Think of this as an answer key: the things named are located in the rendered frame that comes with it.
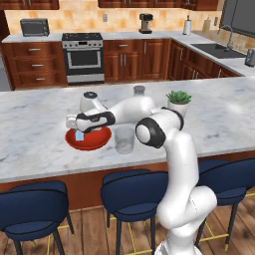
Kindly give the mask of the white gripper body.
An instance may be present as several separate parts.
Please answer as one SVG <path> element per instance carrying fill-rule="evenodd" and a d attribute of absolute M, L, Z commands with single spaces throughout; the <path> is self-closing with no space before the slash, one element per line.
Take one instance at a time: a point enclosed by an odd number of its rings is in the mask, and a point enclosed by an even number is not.
<path fill-rule="evenodd" d="M 66 127 L 67 128 L 72 128 L 72 129 L 77 129 L 77 123 L 76 123 L 76 115 L 67 115 L 66 116 Z"/>

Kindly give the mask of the red ice bowl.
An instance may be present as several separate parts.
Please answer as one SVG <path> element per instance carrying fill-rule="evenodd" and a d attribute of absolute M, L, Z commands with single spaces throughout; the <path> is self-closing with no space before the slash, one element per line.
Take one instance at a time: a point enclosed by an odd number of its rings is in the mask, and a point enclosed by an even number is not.
<path fill-rule="evenodd" d="M 112 132 L 108 127 L 102 127 L 89 133 L 84 133 L 84 140 L 76 140 L 76 130 L 70 128 L 66 132 L 66 142 L 73 148 L 79 150 L 95 150 L 105 144 L 112 137 Z"/>

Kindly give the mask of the steel stove with oven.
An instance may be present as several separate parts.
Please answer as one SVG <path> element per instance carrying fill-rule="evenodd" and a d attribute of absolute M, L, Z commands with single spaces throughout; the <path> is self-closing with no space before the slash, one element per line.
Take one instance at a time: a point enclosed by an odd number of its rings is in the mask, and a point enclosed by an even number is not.
<path fill-rule="evenodd" d="M 62 46 L 69 85 L 102 83 L 104 46 L 100 33 L 64 33 Z"/>

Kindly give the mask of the brown drawer cabinet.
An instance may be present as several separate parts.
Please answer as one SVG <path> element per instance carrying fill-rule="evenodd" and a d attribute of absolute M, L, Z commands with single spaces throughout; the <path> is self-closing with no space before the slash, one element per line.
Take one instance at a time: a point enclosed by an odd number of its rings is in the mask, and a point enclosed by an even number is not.
<path fill-rule="evenodd" d="M 61 42 L 3 43 L 2 54 L 12 91 L 67 85 Z"/>

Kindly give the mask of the navy blue bar stool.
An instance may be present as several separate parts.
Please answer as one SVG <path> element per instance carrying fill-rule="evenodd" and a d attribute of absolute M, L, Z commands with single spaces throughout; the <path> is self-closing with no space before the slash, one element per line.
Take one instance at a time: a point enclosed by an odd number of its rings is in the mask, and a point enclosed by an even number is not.
<path fill-rule="evenodd" d="M 110 215 L 117 219 L 116 255 L 120 255 L 122 223 L 150 220 L 151 254 L 155 251 L 155 214 L 168 185 L 166 171 L 131 169 L 107 174 L 103 178 L 101 199 Z"/>
<path fill-rule="evenodd" d="M 201 161 L 198 169 L 197 185 L 211 188 L 218 206 L 232 206 L 225 239 L 225 249 L 228 249 L 238 204 L 244 199 L 247 190 L 255 186 L 255 158 L 234 161 L 208 159 Z"/>
<path fill-rule="evenodd" d="M 14 241 L 17 255 L 21 242 L 54 235 L 60 255 L 65 255 L 58 232 L 67 219 L 75 235 L 69 213 L 68 188 L 61 180 L 28 183 L 0 192 L 0 231 Z"/>

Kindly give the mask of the grey toaster oven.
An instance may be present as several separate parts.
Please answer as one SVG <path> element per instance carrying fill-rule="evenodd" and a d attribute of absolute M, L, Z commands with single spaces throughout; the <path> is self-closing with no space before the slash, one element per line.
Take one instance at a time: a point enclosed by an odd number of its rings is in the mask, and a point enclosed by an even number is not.
<path fill-rule="evenodd" d="M 50 34 L 48 20 L 45 18 L 21 19 L 20 25 L 24 37 L 41 37 Z"/>

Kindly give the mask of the green plant in white pot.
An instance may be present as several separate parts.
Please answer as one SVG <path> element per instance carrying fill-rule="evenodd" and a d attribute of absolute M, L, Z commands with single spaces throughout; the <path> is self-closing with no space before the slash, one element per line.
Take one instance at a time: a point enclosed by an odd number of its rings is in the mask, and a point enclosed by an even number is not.
<path fill-rule="evenodd" d="M 191 95 L 183 91 L 171 91 L 166 97 L 167 107 L 179 112 L 184 117 L 187 112 L 188 104 L 191 102 Z"/>

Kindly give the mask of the brown base cupboards under sink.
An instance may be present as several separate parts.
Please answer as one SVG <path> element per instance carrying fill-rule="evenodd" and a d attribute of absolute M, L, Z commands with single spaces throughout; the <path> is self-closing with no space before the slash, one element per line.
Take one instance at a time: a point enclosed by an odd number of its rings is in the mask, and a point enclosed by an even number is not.
<path fill-rule="evenodd" d="M 238 77 L 238 74 L 172 40 L 167 78 L 173 81 Z"/>

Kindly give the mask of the white paper towel roll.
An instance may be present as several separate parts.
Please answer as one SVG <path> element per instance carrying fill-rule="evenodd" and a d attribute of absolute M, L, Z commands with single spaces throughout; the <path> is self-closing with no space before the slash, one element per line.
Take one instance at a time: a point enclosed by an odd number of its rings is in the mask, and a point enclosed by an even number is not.
<path fill-rule="evenodd" d="M 184 21 L 182 34 L 186 36 L 189 36 L 191 34 L 191 20 L 189 18 L 189 15 L 187 15 L 187 19 Z"/>

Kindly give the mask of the dark sink basin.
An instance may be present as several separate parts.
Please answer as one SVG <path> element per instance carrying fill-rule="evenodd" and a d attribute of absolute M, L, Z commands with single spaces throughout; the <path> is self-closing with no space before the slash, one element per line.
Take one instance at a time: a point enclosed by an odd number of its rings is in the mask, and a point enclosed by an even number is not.
<path fill-rule="evenodd" d="M 236 59 L 243 58 L 246 56 L 243 53 L 237 52 L 235 50 L 226 50 L 225 46 L 212 43 L 212 44 L 192 44 L 192 47 L 199 49 L 203 53 L 211 55 L 217 59 Z"/>

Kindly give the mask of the pale soap bottle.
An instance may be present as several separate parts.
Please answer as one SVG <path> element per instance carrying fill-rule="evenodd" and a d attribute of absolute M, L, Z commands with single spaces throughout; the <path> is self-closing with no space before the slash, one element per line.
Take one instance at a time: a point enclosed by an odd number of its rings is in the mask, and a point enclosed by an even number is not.
<path fill-rule="evenodd" d="M 208 16 L 207 19 L 204 20 L 202 32 L 204 33 L 208 32 L 210 29 L 210 24 L 211 24 L 211 20 L 210 20 L 210 17 Z"/>

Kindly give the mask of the steel tap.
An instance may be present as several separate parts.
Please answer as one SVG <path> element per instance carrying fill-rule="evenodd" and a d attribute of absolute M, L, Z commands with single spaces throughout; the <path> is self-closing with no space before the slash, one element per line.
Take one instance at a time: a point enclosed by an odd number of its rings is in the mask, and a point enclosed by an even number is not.
<path fill-rule="evenodd" d="M 233 29 L 230 25 L 222 25 L 222 26 L 220 25 L 219 28 L 218 28 L 218 31 L 217 31 L 217 35 L 219 35 L 220 31 L 223 30 L 224 28 L 227 28 L 230 31 L 227 44 L 224 48 L 224 51 L 228 52 L 228 51 L 232 50 L 232 48 L 233 48 L 233 46 L 232 46 Z"/>

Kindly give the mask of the steel toaster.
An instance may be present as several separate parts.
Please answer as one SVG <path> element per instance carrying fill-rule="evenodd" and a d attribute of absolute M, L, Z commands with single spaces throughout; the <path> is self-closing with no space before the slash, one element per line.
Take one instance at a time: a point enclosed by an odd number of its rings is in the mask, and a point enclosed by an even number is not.
<path fill-rule="evenodd" d="M 255 67 L 255 48 L 250 48 L 248 50 L 245 65 L 248 67 Z"/>

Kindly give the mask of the dark window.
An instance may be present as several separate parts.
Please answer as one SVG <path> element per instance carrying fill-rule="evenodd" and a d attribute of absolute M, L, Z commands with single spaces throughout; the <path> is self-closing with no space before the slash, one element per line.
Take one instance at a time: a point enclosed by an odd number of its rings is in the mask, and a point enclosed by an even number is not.
<path fill-rule="evenodd" d="M 225 0 L 220 20 L 220 26 L 224 25 L 234 33 L 255 38 L 255 0 Z"/>

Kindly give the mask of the brown wall cupboards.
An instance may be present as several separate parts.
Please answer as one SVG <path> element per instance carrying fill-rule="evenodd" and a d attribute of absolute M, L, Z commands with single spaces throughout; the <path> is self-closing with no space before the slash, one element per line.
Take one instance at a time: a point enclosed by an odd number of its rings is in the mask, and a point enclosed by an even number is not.
<path fill-rule="evenodd" d="M 183 8 L 216 11 L 219 0 L 99 0 L 100 8 Z"/>
<path fill-rule="evenodd" d="M 0 10 L 59 10 L 59 0 L 0 0 Z"/>

